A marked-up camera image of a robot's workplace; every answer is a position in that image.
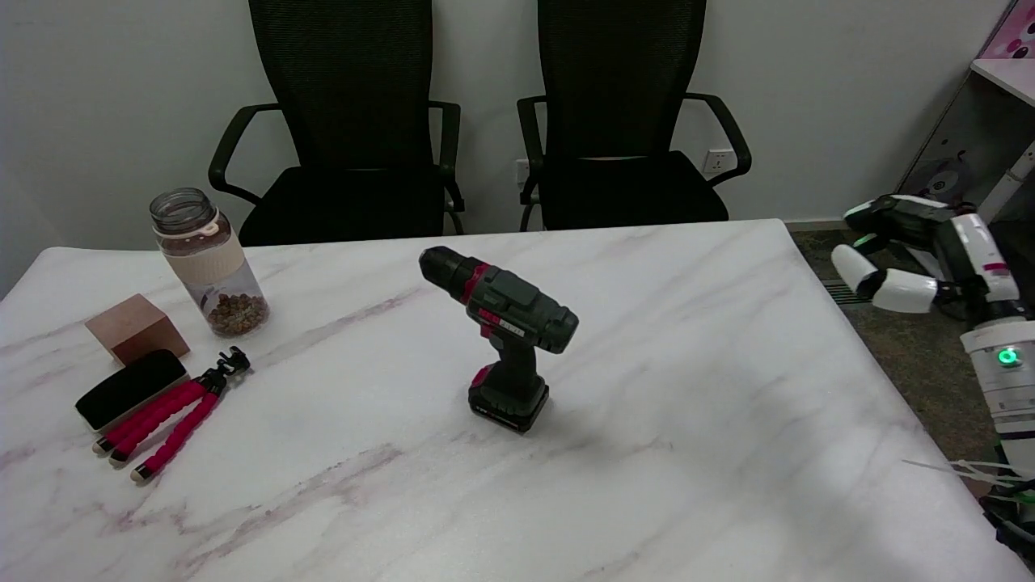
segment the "glass jar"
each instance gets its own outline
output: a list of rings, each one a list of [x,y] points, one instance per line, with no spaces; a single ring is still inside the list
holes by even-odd
[[[226,214],[193,187],[151,202],[158,248],[217,336],[247,333],[269,317],[244,250]]]

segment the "pink poster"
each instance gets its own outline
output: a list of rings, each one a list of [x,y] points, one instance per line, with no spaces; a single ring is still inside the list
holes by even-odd
[[[1035,58],[1035,0],[1017,2],[981,58]]]

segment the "floor vent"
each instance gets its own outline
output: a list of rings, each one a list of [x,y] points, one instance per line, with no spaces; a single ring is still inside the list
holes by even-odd
[[[823,287],[827,289],[827,293],[834,298],[834,302],[838,305],[861,305],[869,304],[869,300],[860,298],[855,294],[855,291],[845,285],[845,282],[838,280],[823,281]]]

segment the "gray carpet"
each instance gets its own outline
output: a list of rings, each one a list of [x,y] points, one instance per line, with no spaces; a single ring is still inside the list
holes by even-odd
[[[822,281],[837,280],[830,252],[851,242],[848,231],[792,235]],[[873,257],[884,268],[922,272],[905,252]],[[959,334],[966,326],[938,312],[905,315],[869,304],[842,310],[874,357],[905,397],[927,432],[950,460],[995,460],[996,431]]]

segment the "marble table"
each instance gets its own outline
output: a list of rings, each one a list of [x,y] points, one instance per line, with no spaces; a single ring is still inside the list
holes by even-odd
[[[421,279],[440,243],[582,319],[524,437],[467,408],[495,352]],[[248,256],[255,373],[145,487],[72,409],[116,369],[83,321],[141,292],[191,371],[228,344],[156,253],[53,249],[3,300],[0,579],[1031,579],[958,479],[903,462],[944,458],[779,222]]]

